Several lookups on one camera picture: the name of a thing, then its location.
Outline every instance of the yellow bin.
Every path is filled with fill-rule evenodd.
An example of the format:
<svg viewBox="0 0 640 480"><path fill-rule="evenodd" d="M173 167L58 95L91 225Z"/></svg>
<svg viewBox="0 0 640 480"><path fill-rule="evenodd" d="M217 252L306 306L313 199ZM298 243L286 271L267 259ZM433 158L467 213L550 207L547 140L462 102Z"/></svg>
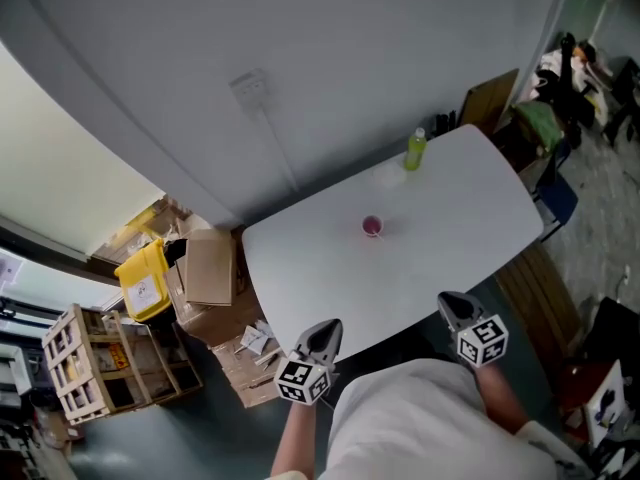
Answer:
<svg viewBox="0 0 640 480"><path fill-rule="evenodd" d="M151 242L115 270L129 316L136 322L144 322L171 305L163 277L169 265L162 245L162 239Z"/></svg>

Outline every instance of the blue chair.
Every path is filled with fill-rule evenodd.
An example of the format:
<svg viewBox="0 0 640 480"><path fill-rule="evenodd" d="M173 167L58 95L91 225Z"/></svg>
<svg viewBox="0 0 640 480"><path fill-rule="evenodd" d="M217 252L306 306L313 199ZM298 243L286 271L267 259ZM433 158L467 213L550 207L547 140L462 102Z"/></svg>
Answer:
<svg viewBox="0 0 640 480"><path fill-rule="evenodd" d="M542 176L533 191L533 202L542 201L553 215L551 224L556 226L540 241L549 239L556 231L564 226L578 205L578 196L562 175L558 172L560 166L569 158L571 147L566 139L560 141L553 151L553 155L545 167Z"/></svg>

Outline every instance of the cup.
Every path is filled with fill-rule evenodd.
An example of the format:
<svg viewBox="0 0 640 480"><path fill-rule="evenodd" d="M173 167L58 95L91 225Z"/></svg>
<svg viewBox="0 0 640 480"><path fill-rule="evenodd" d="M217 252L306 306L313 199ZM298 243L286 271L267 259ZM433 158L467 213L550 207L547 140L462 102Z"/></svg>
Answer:
<svg viewBox="0 0 640 480"><path fill-rule="evenodd" d="M364 231L365 235L372 238L380 237L383 228L384 223L382 219L375 215L368 215L362 220L362 231Z"/></svg>

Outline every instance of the white t-shirt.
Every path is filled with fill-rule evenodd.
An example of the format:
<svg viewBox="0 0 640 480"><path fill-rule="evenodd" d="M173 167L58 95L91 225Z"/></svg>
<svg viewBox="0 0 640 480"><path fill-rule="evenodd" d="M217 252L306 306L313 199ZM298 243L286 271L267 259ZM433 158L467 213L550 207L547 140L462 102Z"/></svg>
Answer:
<svg viewBox="0 0 640 480"><path fill-rule="evenodd" d="M593 478L580 458L535 422L517 436L485 414L473 375L418 359L361 377L333 416L320 480Z"/></svg>

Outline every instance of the grey floor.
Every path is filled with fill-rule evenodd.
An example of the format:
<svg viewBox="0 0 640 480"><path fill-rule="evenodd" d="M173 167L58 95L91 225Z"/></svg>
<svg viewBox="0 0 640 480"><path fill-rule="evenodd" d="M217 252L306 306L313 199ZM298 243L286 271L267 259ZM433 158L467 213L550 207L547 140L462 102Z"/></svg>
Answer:
<svg viewBox="0 0 640 480"><path fill-rule="evenodd" d="M500 365L529 415L558 430L551 393L526 334L489 279L472 291L510 329L509 352ZM448 352L448 335L435 314L418 324L438 351ZM265 478L280 439L288 404L274 400L244 409L215 358L197 340L191 356L205 388L163 407L89 422L86 439L74 444L70 463L80 480L138 478L236 480ZM324 469L332 413L319 405L317 471Z"/></svg>
<svg viewBox="0 0 640 480"><path fill-rule="evenodd" d="M544 245L576 305L619 293L622 304L640 312L640 144L628 142L625 132L623 127L615 148L598 133L583 132L581 147L560 169L578 206ZM541 162L524 173L528 187L543 167ZM627 265L629 283L617 292Z"/></svg>

